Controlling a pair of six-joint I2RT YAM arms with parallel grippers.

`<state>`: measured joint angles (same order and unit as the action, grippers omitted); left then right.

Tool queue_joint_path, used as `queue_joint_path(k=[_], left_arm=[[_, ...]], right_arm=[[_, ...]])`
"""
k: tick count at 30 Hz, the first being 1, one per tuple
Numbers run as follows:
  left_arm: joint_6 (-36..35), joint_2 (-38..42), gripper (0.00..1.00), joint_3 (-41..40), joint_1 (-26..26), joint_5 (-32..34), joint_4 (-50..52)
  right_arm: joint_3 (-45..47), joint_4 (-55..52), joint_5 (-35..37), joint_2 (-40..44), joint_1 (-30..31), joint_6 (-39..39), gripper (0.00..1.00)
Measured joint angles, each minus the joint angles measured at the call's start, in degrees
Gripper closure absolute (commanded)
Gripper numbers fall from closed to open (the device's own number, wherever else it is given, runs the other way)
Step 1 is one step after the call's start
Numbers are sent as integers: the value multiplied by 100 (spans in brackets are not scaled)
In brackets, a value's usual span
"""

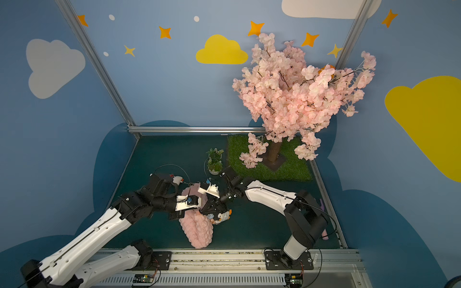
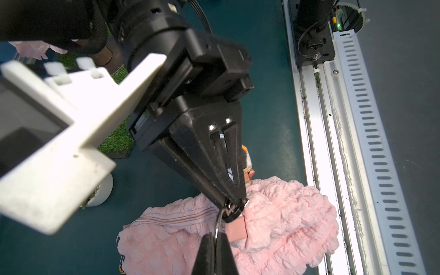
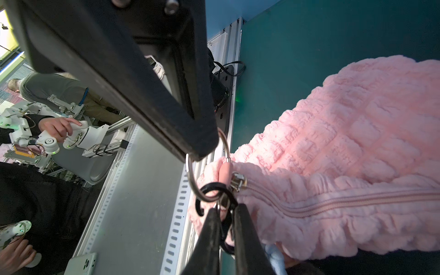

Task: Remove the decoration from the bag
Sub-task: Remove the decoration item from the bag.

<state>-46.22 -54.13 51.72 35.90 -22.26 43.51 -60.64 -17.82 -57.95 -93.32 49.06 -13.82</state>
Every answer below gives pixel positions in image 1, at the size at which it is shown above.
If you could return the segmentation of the penguin plush keychain decoration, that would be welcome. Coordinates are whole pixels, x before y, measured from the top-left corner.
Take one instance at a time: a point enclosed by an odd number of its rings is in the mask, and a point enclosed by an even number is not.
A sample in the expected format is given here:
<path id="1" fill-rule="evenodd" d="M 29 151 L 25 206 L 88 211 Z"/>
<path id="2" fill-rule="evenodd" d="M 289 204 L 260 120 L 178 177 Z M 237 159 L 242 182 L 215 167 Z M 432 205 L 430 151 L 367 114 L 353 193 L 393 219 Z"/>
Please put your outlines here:
<path id="1" fill-rule="evenodd" d="M 215 212 L 212 214 L 208 214 L 206 217 L 210 220 L 210 222 L 213 225 L 217 225 L 217 224 L 220 224 L 222 222 L 229 220 L 231 215 L 232 215 L 232 210 L 229 210 L 223 213 Z"/>

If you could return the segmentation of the pink knitted bag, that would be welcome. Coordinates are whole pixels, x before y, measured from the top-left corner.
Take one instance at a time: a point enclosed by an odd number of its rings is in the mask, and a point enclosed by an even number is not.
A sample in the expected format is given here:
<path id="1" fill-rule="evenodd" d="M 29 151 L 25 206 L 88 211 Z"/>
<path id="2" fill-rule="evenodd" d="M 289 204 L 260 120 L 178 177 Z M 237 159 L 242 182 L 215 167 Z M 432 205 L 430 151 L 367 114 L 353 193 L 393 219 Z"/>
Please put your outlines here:
<path id="1" fill-rule="evenodd" d="M 200 209 L 206 204 L 206 194 L 199 193 L 199 184 L 193 184 L 183 190 L 182 195 L 197 196 L 201 200 L 199 208 L 187 210 L 183 218 L 179 219 L 182 230 L 195 249 L 202 249 L 212 242 L 213 225 L 211 221 L 200 213 Z"/>

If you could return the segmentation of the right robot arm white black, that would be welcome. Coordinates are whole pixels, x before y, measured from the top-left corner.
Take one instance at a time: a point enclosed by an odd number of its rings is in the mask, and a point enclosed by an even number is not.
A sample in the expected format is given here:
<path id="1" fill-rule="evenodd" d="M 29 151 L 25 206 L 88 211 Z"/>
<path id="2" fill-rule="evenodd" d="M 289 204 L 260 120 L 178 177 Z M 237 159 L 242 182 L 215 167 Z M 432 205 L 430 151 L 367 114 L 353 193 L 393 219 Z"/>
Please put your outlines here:
<path id="1" fill-rule="evenodd" d="M 214 216 L 215 220 L 225 221 L 231 214 L 226 203 L 231 199 L 246 198 L 281 213 L 291 232 L 281 252 L 283 260 L 299 260 L 326 231 L 331 217 L 307 191 L 286 192 L 252 177 L 244 178 L 231 167 L 224 169 L 219 176 L 226 182 L 224 193 L 219 192 L 215 184 L 200 183 L 198 192 L 208 196 L 200 212 L 205 216 Z"/>

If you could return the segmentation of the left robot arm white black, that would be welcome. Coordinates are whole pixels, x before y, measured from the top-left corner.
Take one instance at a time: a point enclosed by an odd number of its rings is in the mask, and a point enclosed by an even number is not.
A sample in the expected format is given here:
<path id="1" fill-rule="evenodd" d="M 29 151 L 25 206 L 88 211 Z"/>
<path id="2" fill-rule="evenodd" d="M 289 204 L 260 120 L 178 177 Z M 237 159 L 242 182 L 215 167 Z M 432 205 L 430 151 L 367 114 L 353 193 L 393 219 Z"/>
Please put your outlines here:
<path id="1" fill-rule="evenodd" d="M 171 219 L 184 217 L 187 210 L 204 202 L 200 185 L 182 195 L 182 177 L 150 175 L 150 182 L 120 196 L 104 214 L 74 240 L 42 260 L 29 260 L 20 271 L 28 288 L 84 288 L 123 270 L 158 268 L 152 248 L 137 240 L 114 256 L 86 265 L 110 240 L 155 212 L 167 212 Z"/>

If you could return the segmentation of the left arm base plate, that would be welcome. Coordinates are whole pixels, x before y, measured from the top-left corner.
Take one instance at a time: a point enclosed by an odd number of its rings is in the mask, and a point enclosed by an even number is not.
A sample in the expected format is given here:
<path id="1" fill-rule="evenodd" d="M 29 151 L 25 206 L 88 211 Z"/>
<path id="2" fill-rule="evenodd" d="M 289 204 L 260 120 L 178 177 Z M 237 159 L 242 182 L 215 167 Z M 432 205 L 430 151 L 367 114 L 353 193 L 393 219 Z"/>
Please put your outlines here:
<path id="1" fill-rule="evenodd" d="M 147 256 L 146 264 L 143 264 L 145 271 L 161 270 L 168 271 L 171 264 L 172 252 L 153 251 Z"/>

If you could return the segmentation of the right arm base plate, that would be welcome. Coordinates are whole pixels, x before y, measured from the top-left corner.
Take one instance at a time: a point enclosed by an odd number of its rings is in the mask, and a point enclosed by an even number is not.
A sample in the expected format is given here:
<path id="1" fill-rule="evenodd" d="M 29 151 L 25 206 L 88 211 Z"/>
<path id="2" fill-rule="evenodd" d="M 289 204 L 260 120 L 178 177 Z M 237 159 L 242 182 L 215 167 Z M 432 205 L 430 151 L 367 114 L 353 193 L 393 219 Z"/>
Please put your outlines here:
<path id="1" fill-rule="evenodd" d="M 266 249 L 263 252 L 267 270 L 308 270 L 314 269 L 313 258 L 309 252 L 304 252 L 298 260 L 292 260 L 288 256 L 282 256 L 280 250 Z"/>

